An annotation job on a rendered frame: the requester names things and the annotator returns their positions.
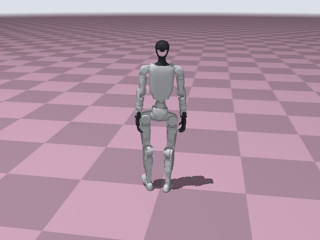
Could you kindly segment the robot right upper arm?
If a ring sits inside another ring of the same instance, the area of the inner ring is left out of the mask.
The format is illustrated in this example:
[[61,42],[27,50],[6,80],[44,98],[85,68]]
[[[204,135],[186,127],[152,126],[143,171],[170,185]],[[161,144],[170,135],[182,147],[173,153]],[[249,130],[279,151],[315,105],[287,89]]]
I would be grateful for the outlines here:
[[178,96],[184,96],[184,85],[185,85],[185,77],[184,77],[184,70],[179,65],[173,65],[174,73],[177,75],[176,82],[177,82],[177,89],[176,94]]

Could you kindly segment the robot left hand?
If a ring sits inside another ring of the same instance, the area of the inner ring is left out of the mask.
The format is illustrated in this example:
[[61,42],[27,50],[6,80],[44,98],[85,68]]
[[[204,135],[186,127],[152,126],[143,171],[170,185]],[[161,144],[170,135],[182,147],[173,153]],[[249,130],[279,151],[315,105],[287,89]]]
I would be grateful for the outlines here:
[[140,118],[141,118],[141,112],[137,112],[137,114],[135,115],[135,123],[136,123],[136,126],[137,126],[137,130],[140,132],[140,133],[143,133],[143,131],[141,131],[140,129]]

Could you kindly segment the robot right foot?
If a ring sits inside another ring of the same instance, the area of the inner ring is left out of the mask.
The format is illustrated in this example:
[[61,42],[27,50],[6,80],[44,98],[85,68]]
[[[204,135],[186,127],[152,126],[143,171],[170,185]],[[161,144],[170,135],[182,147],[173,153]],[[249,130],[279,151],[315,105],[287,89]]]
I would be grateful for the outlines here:
[[162,191],[169,192],[169,190],[173,187],[174,183],[171,181],[170,185],[168,183],[164,184]]

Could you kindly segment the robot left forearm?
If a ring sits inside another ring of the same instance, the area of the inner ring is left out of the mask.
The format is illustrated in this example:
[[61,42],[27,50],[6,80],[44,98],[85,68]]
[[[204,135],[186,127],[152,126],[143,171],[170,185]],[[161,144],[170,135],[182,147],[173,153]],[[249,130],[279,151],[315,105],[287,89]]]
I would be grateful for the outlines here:
[[142,115],[144,97],[140,96],[140,89],[136,89],[136,106],[135,106],[135,115],[137,116],[137,112],[140,112]]

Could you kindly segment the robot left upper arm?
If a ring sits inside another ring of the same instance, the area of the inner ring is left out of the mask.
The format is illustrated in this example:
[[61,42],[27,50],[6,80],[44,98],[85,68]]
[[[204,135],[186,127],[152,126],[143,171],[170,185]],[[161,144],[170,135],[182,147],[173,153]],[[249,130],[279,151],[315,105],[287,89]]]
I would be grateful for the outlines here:
[[149,68],[150,68],[150,64],[143,65],[140,67],[139,78],[138,78],[138,84],[139,84],[138,88],[139,88],[139,95],[140,96],[144,96],[147,93],[147,90],[146,90],[147,76],[146,76],[146,74],[149,73]]

